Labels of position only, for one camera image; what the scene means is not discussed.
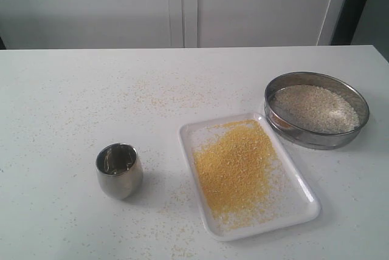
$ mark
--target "cabinet door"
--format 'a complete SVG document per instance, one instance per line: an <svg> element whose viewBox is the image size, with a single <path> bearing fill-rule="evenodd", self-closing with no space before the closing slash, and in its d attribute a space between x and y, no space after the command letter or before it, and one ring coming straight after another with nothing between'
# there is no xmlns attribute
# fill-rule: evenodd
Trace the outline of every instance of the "cabinet door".
<svg viewBox="0 0 389 260"><path fill-rule="evenodd" d="M0 0L9 49L182 47L181 0Z"/></svg>
<svg viewBox="0 0 389 260"><path fill-rule="evenodd" d="M343 0L198 0L199 47L329 44ZM190 8L184 0L184 10Z"/></svg>

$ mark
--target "cup rim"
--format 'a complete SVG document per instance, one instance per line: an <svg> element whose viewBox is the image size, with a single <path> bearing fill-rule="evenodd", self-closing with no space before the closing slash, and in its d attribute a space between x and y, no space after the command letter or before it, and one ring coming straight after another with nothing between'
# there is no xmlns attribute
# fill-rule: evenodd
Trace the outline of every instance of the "cup rim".
<svg viewBox="0 0 389 260"><path fill-rule="evenodd" d="M135 152L135 162L132 164L131 167L129 167L128 170L126 170L126 171L124 171L124 172L121 172L121 173L119 173L119 174L106 174L106 173L104 173L104 172L98 167L97 162L98 162L99 158L102 156L102 154L103 154L107 149L112 148L113 146L119 146L119 145L122 145L122 146L129 146L131 149L133 149L133 151ZM113 143L113 144L111 144L111 145L109 145L109 146L106 146L105 148L103 148L103 149L99 152L99 154L98 154L97 157L96 157L95 166L96 166L96 170L97 170L97 172L98 172L99 174L102 174L102 175L105 175L105 176L108 176L108 177L118 177L118 176L121 176L121 175L123 175L123 174L126 174L128 171L130 171L131 168L136 164L137 160L138 160L138 152L136 151L136 149L135 149L132 145L130 145L130 144L128 144L128 143Z"/></svg>

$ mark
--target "cornmeal pile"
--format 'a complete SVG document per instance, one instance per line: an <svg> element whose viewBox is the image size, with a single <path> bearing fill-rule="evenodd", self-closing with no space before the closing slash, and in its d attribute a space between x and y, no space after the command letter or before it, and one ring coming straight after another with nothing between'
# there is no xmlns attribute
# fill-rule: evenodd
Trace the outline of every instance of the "cornmeal pile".
<svg viewBox="0 0 389 260"><path fill-rule="evenodd" d="M246 227L271 203L269 178L277 156L255 120L217 127L227 131L194 153L201 188L215 219L229 230Z"/></svg>

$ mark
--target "rectangular plastic tray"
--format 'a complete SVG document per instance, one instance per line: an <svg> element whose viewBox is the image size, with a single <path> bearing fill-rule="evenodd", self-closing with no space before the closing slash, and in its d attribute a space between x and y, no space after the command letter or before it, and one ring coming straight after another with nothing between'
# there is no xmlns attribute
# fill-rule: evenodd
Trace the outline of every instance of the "rectangular plastic tray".
<svg viewBox="0 0 389 260"><path fill-rule="evenodd" d="M278 160L272 162L278 173L277 188L274 188L273 194L277 200L274 202L271 210L266 211L267 214L272 213L274 215L271 220L260 219L261 215L258 214L257 224L231 230L223 227L212 215L201 189L193 152L199 150L203 144L215 139L216 135L222 134L223 128L213 128L214 126L243 120L257 121L272 142L278 157ZM318 200L304 178L302 178L266 119L260 114L241 114L184 125L180 129L180 138L185 161L194 181L204 227L216 240L232 241L245 238L266 231L311 221L318 216L320 212Z"/></svg>

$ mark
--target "stainless steel cup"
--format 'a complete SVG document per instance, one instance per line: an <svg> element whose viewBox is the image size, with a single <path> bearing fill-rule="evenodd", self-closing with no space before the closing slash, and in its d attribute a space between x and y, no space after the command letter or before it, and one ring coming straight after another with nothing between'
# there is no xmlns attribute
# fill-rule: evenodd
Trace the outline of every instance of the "stainless steel cup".
<svg viewBox="0 0 389 260"><path fill-rule="evenodd" d="M102 190L116 199L132 195L142 184L143 170L136 150L125 143L107 146L96 159Z"/></svg>

